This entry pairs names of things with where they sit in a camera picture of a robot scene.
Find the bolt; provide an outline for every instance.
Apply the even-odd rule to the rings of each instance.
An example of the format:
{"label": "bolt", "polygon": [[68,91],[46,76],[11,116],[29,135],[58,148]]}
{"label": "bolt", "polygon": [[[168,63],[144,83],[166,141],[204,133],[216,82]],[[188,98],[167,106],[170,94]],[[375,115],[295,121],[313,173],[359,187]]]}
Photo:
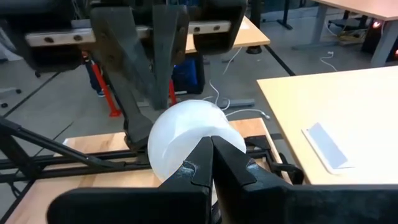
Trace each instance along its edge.
{"label": "bolt", "polygon": [[83,38],[82,38],[80,35],[75,35],[75,36],[73,37],[73,40],[75,40],[75,41],[82,41]]}
{"label": "bolt", "polygon": [[182,52],[182,50],[177,50],[176,52],[176,56],[177,58],[183,57],[184,53]]}
{"label": "bolt", "polygon": [[181,28],[178,30],[178,32],[179,32],[180,34],[184,34],[184,33],[185,33],[185,28],[184,28],[184,27],[181,27]]}
{"label": "bolt", "polygon": [[114,62],[114,57],[112,55],[108,56],[108,62],[113,63]]}
{"label": "bolt", "polygon": [[51,37],[44,37],[44,41],[47,43],[54,43],[54,39]]}
{"label": "bolt", "polygon": [[102,32],[101,33],[101,38],[106,40],[106,39],[108,39],[108,35],[105,32]]}

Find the black desk leg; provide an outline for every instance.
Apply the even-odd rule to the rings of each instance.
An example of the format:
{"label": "black desk leg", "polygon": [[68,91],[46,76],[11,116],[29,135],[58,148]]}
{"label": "black desk leg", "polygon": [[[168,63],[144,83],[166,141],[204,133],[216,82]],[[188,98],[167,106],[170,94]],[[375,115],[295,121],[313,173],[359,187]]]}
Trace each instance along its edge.
{"label": "black desk leg", "polygon": [[287,23],[287,14],[289,13],[289,5],[290,5],[290,0],[285,0],[284,19],[283,20],[278,19],[276,21],[286,29],[291,30],[293,29],[293,27]]}
{"label": "black desk leg", "polygon": [[359,28],[360,29],[365,29],[366,28],[366,21],[368,21],[367,16],[362,16],[361,20],[359,21]]}
{"label": "black desk leg", "polygon": [[[251,0],[251,13],[250,21],[260,29],[261,25],[261,0]],[[261,53],[261,46],[248,47],[246,53],[248,54],[259,54]]]}

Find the black metal frame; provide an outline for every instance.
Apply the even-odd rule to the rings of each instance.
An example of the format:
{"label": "black metal frame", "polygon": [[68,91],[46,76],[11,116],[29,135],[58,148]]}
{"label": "black metal frame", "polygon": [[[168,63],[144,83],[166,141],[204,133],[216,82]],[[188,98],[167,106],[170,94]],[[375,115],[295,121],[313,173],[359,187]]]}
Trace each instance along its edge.
{"label": "black metal frame", "polygon": [[358,30],[358,29],[367,29],[366,21],[368,20],[368,16],[361,16],[361,18],[354,18],[351,20],[358,20],[359,24],[358,26],[347,26],[349,18],[349,14],[351,12],[345,10],[344,16],[342,19],[332,19],[328,21],[328,27],[330,27],[330,24],[334,24],[338,27],[344,28],[343,31],[351,31],[351,30]]}
{"label": "black metal frame", "polygon": [[[174,65],[184,60],[190,21],[228,21],[226,32],[215,32],[220,27],[214,26],[214,32],[193,36],[199,54],[225,53],[234,44],[247,6],[245,0],[205,0],[199,6],[192,7],[171,6],[157,0],[145,0],[143,3],[115,1],[112,4],[107,0],[92,1],[89,7],[81,10],[90,18],[96,37],[94,47],[83,42],[31,47],[25,38],[28,34],[43,30],[75,30],[71,22],[75,15],[72,3],[63,1],[61,5],[57,0],[53,1],[55,3],[43,6],[26,6],[21,2],[21,5],[12,6],[12,10],[7,10],[10,7],[6,3],[0,4],[0,16],[4,18],[2,28],[20,55],[38,72],[74,69],[81,65],[81,49],[98,51],[125,119],[125,142],[132,151],[146,145],[153,125],[141,114],[136,93],[146,96],[155,110],[167,109],[169,81]],[[222,14],[214,13],[220,9]],[[31,25],[25,26],[23,21],[26,20]],[[139,26],[148,27],[149,36],[141,37],[137,31]],[[200,29],[198,26],[190,32],[195,34]]]}
{"label": "black metal frame", "polygon": [[[37,156],[30,157],[18,144],[14,137],[36,144],[63,156]],[[105,172],[120,172],[127,170],[150,169],[147,162],[139,159],[134,162],[112,162],[110,159],[125,159],[145,154],[145,150],[132,152],[128,149],[118,152],[102,152],[84,154],[68,146],[48,139],[32,131],[26,130],[16,123],[0,117],[0,150],[8,159],[0,160],[0,170],[18,169],[20,173],[1,174],[0,183],[15,181],[31,181],[52,177],[66,177],[72,175],[99,174]],[[82,166],[49,169],[47,166],[82,163]]]}
{"label": "black metal frame", "polygon": [[[14,137],[21,138],[50,151],[59,153],[63,156],[34,156],[27,155],[25,150],[18,144]],[[272,134],[271,138],[282,139],[280,134]],[[271,168],[271,172],[275,172],[281,177],[281,171],[287,171],[294,184],[302,184],[303,172],[293,165],[278,164],[271,153],[271,148],[265,136],[251,136],[245,138],[247,145],[260,147],[260,150],[247,151],[247,154],[253,159],[265,157]],[[18,169],[21,173],[0,174],[0,183],[13,183],[17,181],[28,181],[27,186],[21,191],[16,201],[10,206],[6,214],[1,218],[0,223],[5,222],[12,214],[19,202],[24,198],[25,194],[32,187],[37,179],[47,179],[54,177],[68,177],[74,175],[100,174],[107,172],[121,172],[128,170],[150,169],[147,161],[146,149],[131,151],[125,149],[116,152],[98,152],[92,154],[84,154],[54,140],[47,139],[32,131],[26,130],[16,123],[6,120],[0,116],[0,150],[9,158],[0,160],[0,170]],[[134,162],[112,162],[111,159],[126,159],[136,157]],[[83,166],[61,168],[61,169],[45,169],[48,166],[81,163]]]}
{"label": "black metal frame", "polygon": [[47,223],[397,223],[397,206],[398,185],[290,185],[212,136],[159,187],[70,190]]}
{"label": "black metal frame", "polygon": [[285,27],[288,30],[292,30],[293,27],[287,23],[287,14],[289,13],[289,5],[290,5],[290,0],[285,0],[285,6],[284,6],[284,18],[276,20],[280,25]]}
{"label": "black metal frame", "polygon": [[[261,0],[251,0],[250,21],[260,30],[261,29]],[[248,54],[260,54],[261,46],[250,46],[246,49]]]}

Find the desk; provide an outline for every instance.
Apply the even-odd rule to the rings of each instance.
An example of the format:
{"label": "desk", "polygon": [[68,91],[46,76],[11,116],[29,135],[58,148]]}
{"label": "desk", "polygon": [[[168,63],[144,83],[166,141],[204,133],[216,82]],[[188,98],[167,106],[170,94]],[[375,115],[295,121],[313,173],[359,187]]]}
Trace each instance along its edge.
{"label": "desk", "polygon": [[398,183],[395,175],[388,171],[374,171],[361,175],[330,174],[302,133],[303,129],[318,122],[325,111],[333,113],[336,116],[334,119],[339,119],[337,111],[350,110],[355,103],[368,107],[368,110],[362,111],[363,113],[355,114],[363,120],[364,129],[372,129],[371,119],[378,120],[382,125],[386,125],[392,119],[396,120],[396,116],[388,115],[388,111],[381,111],[378,102],[390,101],[398,95],[398,66],[270,78],[257,82],[275,114],[293,158],[305,173],[307,183]]}
{"label": "desk", "polygon": [[[266,135],[271,150],[277,162],[280,157],[272,143],[271,136],[261,118],[245,119],[230,122],[231,125],[245,138],[248,136]],[[124,143],[124,133],[101,134],[70,138],[64,144],[81,152],[106,152],[127,149]],[[265,165],[260,159],[256,161],[260,166]],[[282,174],[289,182],[286,173]],[[108,174],[81,175],[75,177],[59,177],[37,180],[14,212],[7,220],[7,224],[46,223],[45,214],[49,203],[58,195],[78,187],[158,187],[159,179],[152,170],[135,170],[114,172]]]}
{"label": "desk", "polygon": [[311,44],[299,45],[295,49],[306,49],[322,45],[322,34],[326,11],[328,6],[357,12],[365,16],[374,17],[382,21],[389,21],[384,26],[384,34],[381,37],[377,49],[371,60],[372,67],[382,67],[387,60],[389,52],[398,37],[398,1],[396,0],[313,0],[319,2],[317,21],[313,31]]}
{"label": "desk", "polygon": [[[271,41],[246,16],[243,17],[241,27],[236,36],[234,48],[267,45]],[[192,34],[188,34],[185,53],[195,53]]]}

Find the gray floor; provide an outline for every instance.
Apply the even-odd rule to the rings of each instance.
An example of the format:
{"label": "gray floor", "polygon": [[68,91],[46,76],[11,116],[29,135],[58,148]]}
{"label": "gray floor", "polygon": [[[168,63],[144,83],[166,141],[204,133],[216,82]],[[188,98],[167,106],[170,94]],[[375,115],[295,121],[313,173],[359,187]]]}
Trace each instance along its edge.
{"label": "gray floor", "polygon": [[[293,30],[289,31],[276,22],[262,24],[262,31],[270,38],[271,47],[279,57],[297,74],[332,72],[333,69],[321,63],[320,57],[328,56],[328,51],[334,51],[335,56],[329,59],[338,70],[354,70],[368,68],[370,55],[359,51],[359,46],[349,47],[323,47],[319,49],[294,51],[291,46],[309,42],[312,27],[315,23],[313,17],[289,20]],[[254,98],[255,108],[265,111],[273,117],[270,108],[262,95],[256,80],[261,78],[286,77],[287,72],[277,63],[271,54],[264,50],[259,55],[249,55],[242,49],[231,63],[229,70],[221,76],[225,64],[220,62],[220,56],[208,57],[211,65],[205,67],[206,79],[212,79],[212,83],[220,91],[221,96],[228,98]],[[232,57],[237,50],[232,50],[222,58]],[[18,104],[24,97],[41,86],[53,74],[43,74],[40,79],[34,76],[34,72],[23,62],[8,62],[0,65],[0,87],[16,86],[22,89],[21,95],[11,96],[5,101],[9,108]],[[182,98],[202,99],[215,95],[209,85],[200,96],[184,96]],[[0,114],[6,114],[7,109],[0,109]],[[155,120],[159,111],[143,108],[142,112],[150,119]],[[63,129],[70,127],[56,140],[62,142],[65,138],[101,133],[114,133],[122,130],[123,118],[109,118],[109,108],[105,99],[98,98],[90,88],[88,75],[84,67],[74,71],[61,73],[41,88],[29,100],[13,111],[7,118],[15,121],[27,129],[31,129],[48,138],[54,138]],[[231,120],[259,117],[257,113],[245,112],[234,114]],[[274,120],[266,121],[272,133],[279,130]],[[30,155],[35,154],[40,148],[31,146],[26,142],[21,144]],[[291,155],[283,141],[276,141],[277,148],[292,162]],[[6,184],[0,184],[0,216],[8,209],[14,197]]]}

